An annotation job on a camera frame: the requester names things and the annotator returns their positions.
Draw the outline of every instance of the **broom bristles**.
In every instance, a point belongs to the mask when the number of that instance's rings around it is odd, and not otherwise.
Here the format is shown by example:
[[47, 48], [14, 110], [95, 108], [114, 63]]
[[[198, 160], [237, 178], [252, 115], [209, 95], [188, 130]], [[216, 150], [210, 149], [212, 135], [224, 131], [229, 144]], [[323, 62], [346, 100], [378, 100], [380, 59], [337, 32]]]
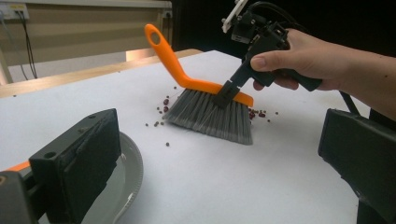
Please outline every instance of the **broom bristles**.
[[212, 102], [213, 97], [211, 93], [186, 89], [163, 118], [196, 132], [252, 145], [248, 106], [232, 101], [222, 109]]

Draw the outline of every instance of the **gray plate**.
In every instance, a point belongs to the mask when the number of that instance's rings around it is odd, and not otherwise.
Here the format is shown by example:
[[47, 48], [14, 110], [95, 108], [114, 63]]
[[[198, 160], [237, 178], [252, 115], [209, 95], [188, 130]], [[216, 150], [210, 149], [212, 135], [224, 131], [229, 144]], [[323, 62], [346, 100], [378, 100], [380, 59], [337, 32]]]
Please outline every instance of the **gray plate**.
[[[120, 133], [121, 156], [107, 186], [96, 198], [82, 221], [83, 224], [116, 223], [134, 201], [143, 180], [143, 161], [134, 141]], [[49, 223], [43, 216], [39, 223]]]

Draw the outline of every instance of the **black cable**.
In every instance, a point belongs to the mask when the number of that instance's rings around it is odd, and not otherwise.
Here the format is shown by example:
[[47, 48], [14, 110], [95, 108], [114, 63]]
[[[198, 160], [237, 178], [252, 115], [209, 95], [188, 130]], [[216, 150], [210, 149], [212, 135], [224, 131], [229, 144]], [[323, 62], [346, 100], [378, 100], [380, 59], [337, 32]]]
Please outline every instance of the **black cable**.
[[167, 35], [168, 35], [168, 42], [170, 42], [171, 40], [170, 40], [170, 38], [171, 38], [171, 16], [170, 16], [170, 14], [169, 13], [167, 13], [166, 14], [166, 19], [167, 19], [167, 26], [168, 26], [168, 33], [167, 33]]
[[24, 76], [24, 78], [26, 79], [26, 80], [29, 80], [29, 78], [27, 78], [27, 76], [26, 76], [26, 73], [25, 73], [25, 71], [24, 71], [24, 69], [23, 69], [23, 63], [22, 63], [22, 56], [21, 56], [21, 53], [20, 53], [20, 50], [19, 50], [19, 48], [18, 48], [18, 45], [15, 43], [15, 38], [14, 38], [14, 36], [12, 35], [12, 33], [8, 30], [8, 27], [7, 27], [7, 25], [6, 25], [6, 22], [4, 21], [4, 13], [2, 12], [2, 11], [0, 11], [0, 21], [1, 21], [1, 23], [3, 24], [3, 27], [4, 27], [4, 30], [6, 31], [6, 34], [7, 34], [7, 36], [8, 36], [8, 39], [9, 39], [9, 41], [11, 42], [11, 44], [12, 44], [12, 47], [15, 49], [15, 52], [17, 53], [17, 55], [18, 55], [18, 59], [19, 59], [19, 61], [20, 61], [20, 67], [21, 67], [21, 71], [22, 71], [22, 73], [23, 73], [23, 76]]
[[37, 78], [37, 72], [35, 70], [35, 60], [34, 60], [34, 57], [33, 57], [32, 45], [30, 43], [29, 34], [27, 33], [26, 19], [24, 18], [23, 13], [17, 12], [17, 14], [20, 17], [20, 20], [21, 20], [21, 23], [22, 23], [22, 26], [23, 26], [23, 30], [25, 32], [26, 48], [27, 48], [27, 54], [28, 54], [30, 68], [32, 70], [33, 77]]
[[295, 20], [285, 9], [269, 3], [269, 2], [256, 2], [253, 3], [252, 5], [250, 5], [247, 10], [251, 10], [253, 11], [254, 9], [258, 8], [258, 7], [262, 7], [262, 8], [268, 8], [273, 10], [274, 12], [276, 12], [278, 15], [282, 16], [283, 18], [285, 18], [288, 22], [292, 22], [292, 23], [298, 23], [297, 20]]
[[346, 94], [343, 91], [340, 91], [340, 93], [346, 103], [347, 108], [349, 109], [349, 112], [351, 112], [352, 114], [360, 115], [361, 113], [359, 113], [358, 108], [353, 103], [352, 97], [350, 97], [349, 94]]
[[296, 30], [300, 30], [304, 33], [309, 34], [309, 31], [305, 27], [303, 27], [300, 23], [298, 23], [297, 20], [295, 20], [285, 9], [278, 7], [275, 4], [269, 2], [256, 2], [251, 6], [249, 6], [247, 10], [253, 11], [259, 7], [273, 10], [275, 13], [283, 17], [286, 21], [281, 21], [279, 23], [283, 28], [294, 28]]

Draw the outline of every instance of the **table surface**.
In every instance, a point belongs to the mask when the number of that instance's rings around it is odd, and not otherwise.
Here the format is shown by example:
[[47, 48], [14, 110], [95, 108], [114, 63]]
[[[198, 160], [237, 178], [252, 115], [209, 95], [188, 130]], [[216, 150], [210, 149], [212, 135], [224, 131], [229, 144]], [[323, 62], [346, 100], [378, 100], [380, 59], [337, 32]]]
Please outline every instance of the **table surface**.
[[[184, 53], [190, 56], [179, 60], [189, 76], [216, 83], [240, 64], [218, 51]], [[338, 92], [277, 85], [254, 91], [250, 80], [242, 91], [267, 117], [252, 121], [254, 144], [242, 146], [166, 121], [154, 127], [165, 96], [172, 104], [183, 90], [161, 63], [128, 66], [1, 87], [0, 170], [86, 116], [116, 108], [120, 131], [134, 140], [144, 164], [142, 187], [119, 223], [356, 223], [358, 198], [318, 155], [327, 109], [347, 110]]]

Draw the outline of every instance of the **broom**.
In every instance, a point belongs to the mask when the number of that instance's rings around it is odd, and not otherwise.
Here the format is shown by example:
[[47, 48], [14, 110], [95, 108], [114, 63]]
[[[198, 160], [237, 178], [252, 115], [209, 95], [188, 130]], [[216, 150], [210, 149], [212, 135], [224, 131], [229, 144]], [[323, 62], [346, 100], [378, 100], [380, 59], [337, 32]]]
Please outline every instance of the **broom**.
[[185, 88], [163, 118], [196, 132], [252, 145], [248, 107], [253, 106], [253, 98], [238, 92], [225, 108], [218, 107], [213, 98], [222, 86], [187, 76], [176, 54], [154, 25], [147, 24], [145, 34], [168, 72]]

